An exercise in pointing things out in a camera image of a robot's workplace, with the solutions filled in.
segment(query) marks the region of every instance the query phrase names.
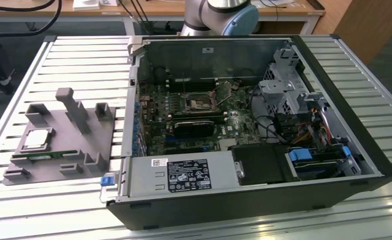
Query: slotted metal surface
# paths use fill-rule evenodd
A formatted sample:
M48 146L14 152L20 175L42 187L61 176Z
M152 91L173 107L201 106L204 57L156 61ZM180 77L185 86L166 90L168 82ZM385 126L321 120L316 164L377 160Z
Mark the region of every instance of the slotted metal surface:
M337 40L327 36L303 39L392 162L392 97ZM125 36L80 36L44 43L0 121L0 181L25 129L22 112L29 103L62 109L53 98L58 87L73 87L85 107L102 101L118 108L109 166L110 171L118 170L129 70L122 59L128 56L126 42ZM98 181L88 178L17 186L0 182L0 239L392 239L392 183L328 209L129 231L100 202ZM114 195L116 189L106 193ZM204 207L194 204L189 206L194 210Z

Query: small circuit board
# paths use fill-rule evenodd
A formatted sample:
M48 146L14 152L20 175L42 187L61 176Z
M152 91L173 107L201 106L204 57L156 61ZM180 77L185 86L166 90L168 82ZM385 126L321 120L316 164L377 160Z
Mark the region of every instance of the small circuit board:
M215 152L261 141L248 110L251 87L223 80L210 91L169 92L140 87L146 154Z

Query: wire bundle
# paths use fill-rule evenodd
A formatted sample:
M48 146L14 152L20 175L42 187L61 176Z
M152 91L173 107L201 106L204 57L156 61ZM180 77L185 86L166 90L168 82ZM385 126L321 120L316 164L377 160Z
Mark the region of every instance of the wire bundle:
M36 6L36 7L29 7L29 8L16 8L16 7L4 7L0 6L0 11L6 11L6 12L34 12L38 10L42 10L45 8L48 8L56 0L49 0L45 4ZM50 21L46 23L46 25L38 29L37 31L33 32L0 32L0 38L4 37L32 37L36 36L41 33L44 33L50 26L56 23L58 16L61 14L61 8L62 8L62 0L57 0L57 8L56 8L56 12L54 15L50 19Z
M150 22L149 22L149 19L148 19L148 16L146 16L146 14L145 14L145 11L144 11L144 9L142 9L142 6L141 6L141 4L140 4L140 1L138 1L138 0L134 0L136 3L134 3L133 0L129 0L129 1L130 1L132 6L133 6L134 12L136 12L136 14L137 14L137 18L134 18L134 15L132 14L132 12L129 11L129 9L128 9L126 6L124 5L122 0L120 0L118 2L120 2L120 5L121 5L122 9L124 9L125 12L128 13L129 18L132 18L133 20L136 20L136 22L137 22L137 24L140 25L140 27L145 30L145 32L146 32L149 35L152 35L152 34L154 33L154 32L153 32L153 26L152 26L152 24L150 24ZM137 4L137 6L138 6L138 8L140 8L140 10L141 10L141 13L142 13L142 15L144 15L144 18L141 17L141 14L140 14L140 11L138 11L138 9L137 9L136 4Z
M275 8L275 9L276 9L276 22L277 22L277 21L279 21L279 11L277 11L277 9L285 9L287 7L285 7L285 6L277 6L276 3L272 2L272 0L268 0L268 1L269 1L269 3L273 4L275 6L269 6L269 5L267 5L267 4L263 2L263 0L259 0L259 1L260 1L260 3L261 3L265 7L268 7L268 8Z

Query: floor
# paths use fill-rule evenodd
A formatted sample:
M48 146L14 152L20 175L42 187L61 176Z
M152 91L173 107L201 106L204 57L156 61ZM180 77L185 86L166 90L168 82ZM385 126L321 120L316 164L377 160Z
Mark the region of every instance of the floor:
M156 27L162 28L162 25L157 23ZM180 26L177 24L172 24L172 28L180 29ZM25 32L28 29L24 23L4 22L0 23L0 31ZM46 35L109 36L122 35L124 31L124 26L120 22L58 22L42 35L33 37L1 38L0 43L8 51L9 59L14 67L14 73L10 81L12 84L14 86L20 84ZM368 67L392 93L392 38ZM10 98L12 96L6 96L0 92L0 118Z

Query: blue tab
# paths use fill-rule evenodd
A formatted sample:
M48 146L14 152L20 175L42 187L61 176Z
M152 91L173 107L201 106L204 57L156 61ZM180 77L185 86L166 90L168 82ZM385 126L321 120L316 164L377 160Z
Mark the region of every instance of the blue tab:
M293 149L289 153L289 157L292 161L313 159L311 151L307 148Z
M288 155L289 155L289 158L291 158L292 162L297 160L297 156L296 156L296 154L293 152L289 152Z
M349 156L352 155L352 153L351 153L351 150L349 150L349 147L348 147L348 146L344 146L344 147L343 147L343 152L344 152L344 154L345 154L345 157L349 157Z
M101 185L101 187L113 186L114 185L114 177L113 176L101 177L100 185Z

